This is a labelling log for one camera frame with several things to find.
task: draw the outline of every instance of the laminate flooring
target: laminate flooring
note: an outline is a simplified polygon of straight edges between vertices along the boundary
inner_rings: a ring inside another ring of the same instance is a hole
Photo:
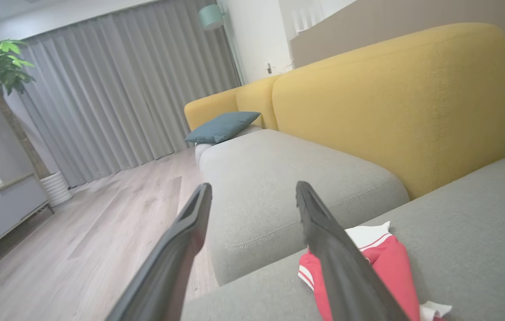
[[[0,241],[0,321],[103,320],[201,182],[190,148],[73,189],[17,244]],[[218,287],[210,262],[205,246],[186,301]]]

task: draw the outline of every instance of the beige wall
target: beige wall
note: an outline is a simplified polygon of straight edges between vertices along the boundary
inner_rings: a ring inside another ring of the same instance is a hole
[[[357,0],[292,39],[295,67],[383,40],[457,22],[505,30],[505,0]]]

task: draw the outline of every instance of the white plant pot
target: white plant pot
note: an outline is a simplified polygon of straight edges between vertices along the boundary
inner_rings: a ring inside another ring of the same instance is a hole
[[[48,193],[51,206],[61,205],[72,198],[72,194],[68,190],[68,184],[66,184],[64,176],[60,172],[40,181]]]

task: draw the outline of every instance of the sofa seam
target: sofa seam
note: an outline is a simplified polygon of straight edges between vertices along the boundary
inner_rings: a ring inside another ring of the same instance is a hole
[[[223,248],[223,254],[224,254],[224,258],[228,258],[227,249],[225,247]],[[228,266],[228,259],[224,260],[224,270],[227,272],[227,279],[230,280],[231,279],[231,270],[230,270],[230,267]]]
[[[276,127],[277,127],[277,131],[279,131],[279,128],[278,128],[278,120],[277,120],[277,112],[274,111],[274,99],[273,99],[273,94],[274,94],[274,85],[277,83],[277,81],[281,79],[280,76],[277,77],[277,79],[275,79],[273,81],[273,83],[271,83],[271,86],[270,86],[270,108],[271,110],[273,111],[273,116],[274,116],[274,121],[276,122]]]
[[[355,195],[354,197],[352,197],[352,198],[350,198],[350,199],[346,199],[346,200],[344,200],[344,201],[341,201],[340,203],[336,203],[336,204],[334,204],[334,205],[330,206],[330,209],[333,209],[333,208],[334,208],[334,207],[336,207],[336,206],[340,206],[340,205],[342,205],[342,204],[344,204],[344,203],[347,203],[347,202],[349,202],[349,201],[352,201],[352,200],[353,200],[353,199],[355,199],[355,198],[361,197],[361,196],[363,196],[363,195],[366,195],[367,193],[370,193],[370,192],[372,192],[372,191],[375,191],[376,189],[379,189],[379,188],[381,188],[381,187],[383,187],[383,186],[387,185],[387,184],[388,184],[388,183],[389,183],[392,179],[393,179],[393,177],[390,177],[387,181],[385,181],[385,183],[383,183],[383,184],[381,184],[381,185],[379,185],[379,186],[373,187],[373,189],[370,189],[369,191],[365,191],[364,193],[361,193],[361,194],[359,194],[359,195]]]
[[[432,182],[430,189],[433,190],[438,185],[439,181],[439,168],[440,168],[440,145],[441,145],[441,120],[442,120],[442,78],[441,78],[441,59],[440,59],[440,44],[435,47],[435,69],[436,69],[436,90],[435,90],[435,136],[434,136],[434,162]]]
[[[360,194],[358,194],[358,195],[355,195],[355,196],[353,196],[353,197],[351,197],[351,198],[349,198],[349,199],[346,199],[346,200],[344,200],[344,201],[342,201],[342,202],[340,202],[340,203],[336,203],[335,205],[332,205],[332,206],[330,206],[329,208],[330,208],[330,209],[332,209],[332,208],[334,208],[334,207],[336,207],[336,206],[339,206],[339,205],[342,205],[342,204],[344,204],[344,203],[347,203],[347,202],[353,201],[354,199],[360,198],[360,197],[361,197],[361,196],[363,196],[363,195],[366,195],[366,194],[368,194],[368,193],[371,193],[371,192],[375,191],[376,189],[379,189],[379,188],[381,188],[381,187],[384,187],[384,186],[385,186],[385,185],[387,185],[387,184],[388,184],[388,183],[389,183],[392,179],[393,179],[393,176],[392,176],[392,177],[390,177],[387,181],[385,181],[385,182],[384,182],[384,183],[382,183],[381,185],[376,186],[376,187],[373,187],[373,189],[369,189],[369,190],[367,190],[367,191],[365,191],[365,192],[363,192],[363,193],[360,193]],[[284,232],[284,231],[286,231],[286,230],[288,230],[288,229],[290,229],[290,228],[294,227],[295,225],[297,225],[297,224],[299,224],[299,223],[301,223],[301,220],[300,220],[300,219],[299,219],[299,220],[297,220],[297,221],[294,221],[294,222],[292,222],[292,223],[289,223],[289,224],[283,225],[283,226],[281,226],[281,227],[279,227],[279,228],[276,228],[275,230],[272,230],[272,231],[270,231],[270,232],[268,232],[268,233],[265,233],[265,234],[263,234],[263,235],[261,235],[261,236],[259,236],[259,237],[255,238],[255,239],[252,239],[252,240],[247,240],[247,241],[240,242],[240,243],[236,243],[236,244],[228,244],[228,243],[224,243],[224,248],[225,248],[225,249],[226,249],[226,248],[232,248],[232,249],[236,249],[236,248],[247,248],[247,247],[249,247],[249,246],[251,246],[251,245],[253,245],[253,244],[258,243],[258,242],[259,242],[259,241],[261,241],[261,240],[265,240],[265,239],[269,238],[269,236],[275,236],[275,235],[278,235],[278,234],[280,234],[281,232]]]

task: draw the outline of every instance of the blue throw pillow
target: blue throw pillow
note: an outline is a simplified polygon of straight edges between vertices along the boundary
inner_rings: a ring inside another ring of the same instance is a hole
[[[190,143],[218,144],[233,138],[261,115],[254,111],[227,112],[195,128],[186,138]]]

